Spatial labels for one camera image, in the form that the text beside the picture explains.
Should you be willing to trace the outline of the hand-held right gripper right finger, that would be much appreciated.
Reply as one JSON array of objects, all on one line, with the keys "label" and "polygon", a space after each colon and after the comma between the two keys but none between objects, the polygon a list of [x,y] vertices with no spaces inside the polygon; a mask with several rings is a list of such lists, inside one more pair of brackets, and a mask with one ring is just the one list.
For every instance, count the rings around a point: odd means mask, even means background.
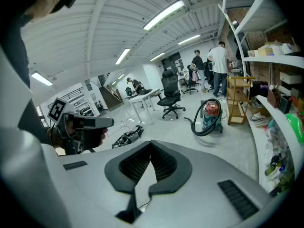
[{"label": "hand-held right gripper right finger", "polygon": [[156,183],[149,187],[149,195],[172,194],[190,178],[192,164],[181,153],[155,141],[150,141],[150,162],[153,165]]}]

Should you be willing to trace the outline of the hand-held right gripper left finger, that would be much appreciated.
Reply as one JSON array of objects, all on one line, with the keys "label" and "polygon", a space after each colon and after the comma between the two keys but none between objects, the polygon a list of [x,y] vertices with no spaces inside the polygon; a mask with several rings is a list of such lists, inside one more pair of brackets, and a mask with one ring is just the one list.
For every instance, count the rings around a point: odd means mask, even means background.
[{"label": "hand-held right gripper left finger", "polygon": [[118,192],[133,194],[135,186],[150,163],[151,143],[140,145],[112,158],[104,168],[104,174]]}]

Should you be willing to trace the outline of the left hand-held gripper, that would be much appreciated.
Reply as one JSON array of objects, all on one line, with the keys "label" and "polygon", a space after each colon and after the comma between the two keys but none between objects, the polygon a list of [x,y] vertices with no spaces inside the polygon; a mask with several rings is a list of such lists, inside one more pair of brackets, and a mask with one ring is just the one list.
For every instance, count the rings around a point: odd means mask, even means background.
[{"label": "left hand-held gripper", "polygon": [[113,118],[84,116],[69,102],[58,97],[54,100],[47,117],[54,123],[50,128],[57,128],[66,155],[84,152],[84,130],[109,128],[114,125]]}]

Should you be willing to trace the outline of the person's left forearm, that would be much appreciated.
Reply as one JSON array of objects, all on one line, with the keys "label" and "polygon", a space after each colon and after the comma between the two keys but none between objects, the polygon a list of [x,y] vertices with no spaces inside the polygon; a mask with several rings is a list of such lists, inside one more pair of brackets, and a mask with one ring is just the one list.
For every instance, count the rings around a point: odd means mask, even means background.
[{"label": "person's left forearm", "polygon": [[50,141],[50,145],[52,145],[54,149],[64,149],[64,143],[57,128],[45,128],[45,130],[47,138]]}]

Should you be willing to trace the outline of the person's left hand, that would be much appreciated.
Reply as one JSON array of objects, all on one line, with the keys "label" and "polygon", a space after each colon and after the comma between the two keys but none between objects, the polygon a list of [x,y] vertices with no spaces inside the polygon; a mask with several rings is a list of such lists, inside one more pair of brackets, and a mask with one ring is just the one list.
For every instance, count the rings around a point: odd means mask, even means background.
[{"label": "person's left hand", "polygon": [[91,150],[102,144],[107,128],[84,130],[83,150]]}]

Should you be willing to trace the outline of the white equipment shelf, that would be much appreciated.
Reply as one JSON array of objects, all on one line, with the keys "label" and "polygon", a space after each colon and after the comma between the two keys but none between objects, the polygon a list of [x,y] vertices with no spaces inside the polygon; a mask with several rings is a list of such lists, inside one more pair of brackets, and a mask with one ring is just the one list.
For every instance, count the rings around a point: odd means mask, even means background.
[{"label": "white equipment shelf", "polygon": [[85,96],[73,99],[71,105],[79,112],[82,112],[84,116],[95,116],[95,113]]}]

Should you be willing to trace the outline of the white rectangular desk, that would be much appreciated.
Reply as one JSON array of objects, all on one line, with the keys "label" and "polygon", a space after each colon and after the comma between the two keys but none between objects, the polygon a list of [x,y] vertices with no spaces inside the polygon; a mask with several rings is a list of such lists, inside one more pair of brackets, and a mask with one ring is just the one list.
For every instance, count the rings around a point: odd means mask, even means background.
[{"label": "white rectangular desk", "polygon": [[145,114],[146,114],[147,118],[149,119],[151,124],[154,124],[154,121],[151,118],[151,115],[150,115],[150,112],[149,112],[150,108],[147,106],[147,104],[145,102],[148,99],[150,101],[151,109],[154,111],[155,108],[154,108],[154,105],[153,105],[152,100],[151,100],[152,95],[153,96],[161,96],[160,88],[153,89],[149,93],[146,93],[144,95],[138,95],[138,96],[132,98],[131,100],[129,100],[133,110],[135,111],[136,116],[138,117],[138,119],[141,123],[143,123],[143,121],[140,118],[139,111],[136,109],[135,104],[136,103],[141,103],[143,105],[143,108],[144,108],[144,111],[145,111]]}]

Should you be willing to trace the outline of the wooden shelf cart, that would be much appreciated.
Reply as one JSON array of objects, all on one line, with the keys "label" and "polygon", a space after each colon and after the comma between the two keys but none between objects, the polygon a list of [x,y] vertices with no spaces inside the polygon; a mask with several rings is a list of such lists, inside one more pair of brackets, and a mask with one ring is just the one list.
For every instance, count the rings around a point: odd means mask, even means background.
[{"label": "wooden shelf cart", "polygon": [[227,113],[228,125],[243,124],[249,103],[250,89],[254,77],[228,77],[227,78]]}]

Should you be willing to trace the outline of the black mesh office chair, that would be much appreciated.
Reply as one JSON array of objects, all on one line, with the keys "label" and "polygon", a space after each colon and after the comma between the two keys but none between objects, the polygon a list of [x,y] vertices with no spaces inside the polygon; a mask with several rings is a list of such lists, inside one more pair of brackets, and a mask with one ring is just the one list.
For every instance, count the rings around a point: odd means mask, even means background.
[{"label": "black mesh office chair", "polygon": [[164,91],[164,98],[161,98],[157,105],[164,108],[162,119],[171,112],[173,112],[175,114],[175,118],[178,119],[179,116],[176,111],[180,109],[186,111],[185,107],[180,107],[177,104],[177,102],[181,100],[181,94],[178,88],[178,75],[172,70],[166,70],[162,73],[161,82]]}]

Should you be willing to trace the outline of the office chair with pink clothes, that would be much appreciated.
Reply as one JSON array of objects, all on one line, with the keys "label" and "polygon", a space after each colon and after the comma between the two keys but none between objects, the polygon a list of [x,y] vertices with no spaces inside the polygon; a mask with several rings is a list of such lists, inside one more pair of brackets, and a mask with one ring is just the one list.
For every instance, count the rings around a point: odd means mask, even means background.
[{"label": "office chair with pink clothes", "polygon": [[192,65],[188,65],[183,69],[183,76],[185,81],[186,90],[183,91],[183,94],[189,92],[191,94],[192,91],[198,91],[195,89],[196,82],[198,81],[197,70],[193,69]]}]

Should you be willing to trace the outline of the stack of white plates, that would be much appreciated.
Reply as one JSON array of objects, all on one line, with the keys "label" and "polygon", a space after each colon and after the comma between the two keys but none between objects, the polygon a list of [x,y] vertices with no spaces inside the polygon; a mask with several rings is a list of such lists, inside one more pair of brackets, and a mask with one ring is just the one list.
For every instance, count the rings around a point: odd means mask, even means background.
[{"label": "stack of white plates", "polygon": [[260,112],[253,114],[250,117],[250,121],[253,123],[253,125],[257,128],[268,126],[270,122],[270,118],[266,117],[265,115],[262,115]]}]

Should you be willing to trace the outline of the person's torso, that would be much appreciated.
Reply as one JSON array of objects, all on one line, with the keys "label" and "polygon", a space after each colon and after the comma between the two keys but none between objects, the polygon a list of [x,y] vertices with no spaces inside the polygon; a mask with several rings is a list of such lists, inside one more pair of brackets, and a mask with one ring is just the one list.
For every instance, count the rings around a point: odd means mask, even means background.
[{"label": "person's torso", "polygon": [[[12,67],[27,87],[30,87],[29,61],[20,30],[29,21],[30,16],[15,15],[1,27],[2,31],[0,32],[0,45]],[[41,143],[50,143],[32,101],[29,101],[25,108],[18,127],[33,134]]]}]

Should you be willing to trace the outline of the green plastic bag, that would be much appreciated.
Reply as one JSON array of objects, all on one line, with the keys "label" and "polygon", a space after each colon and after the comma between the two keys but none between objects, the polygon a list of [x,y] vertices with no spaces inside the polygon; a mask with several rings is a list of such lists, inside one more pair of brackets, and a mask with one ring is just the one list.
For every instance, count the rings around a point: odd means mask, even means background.
[{"label": "green plastic bag", "polygon": [[286,118],[292,127],[299,143],[304,143],[304,112],[287,114]]}]

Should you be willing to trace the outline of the small cardboard box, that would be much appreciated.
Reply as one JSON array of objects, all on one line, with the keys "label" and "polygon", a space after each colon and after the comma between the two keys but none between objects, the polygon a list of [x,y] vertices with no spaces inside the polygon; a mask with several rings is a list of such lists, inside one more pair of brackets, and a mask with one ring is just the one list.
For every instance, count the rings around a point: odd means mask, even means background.
[{"label": "small cardboard box", "polygon": [[258,55],[259,57],[273,56],[274,52],[271,47],[260,47],[258,49]]}]

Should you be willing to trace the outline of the black wall board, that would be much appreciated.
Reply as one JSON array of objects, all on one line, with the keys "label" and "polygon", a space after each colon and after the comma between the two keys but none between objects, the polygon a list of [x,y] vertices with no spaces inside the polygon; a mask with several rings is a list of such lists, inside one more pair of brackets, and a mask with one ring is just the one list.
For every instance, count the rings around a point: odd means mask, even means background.
[{"label": "black wall board", "polygon": [[184,69],[184,65],[179,52],[166,57],[161,62],[164,70],[172,70],[176,74],[182,73]]}]

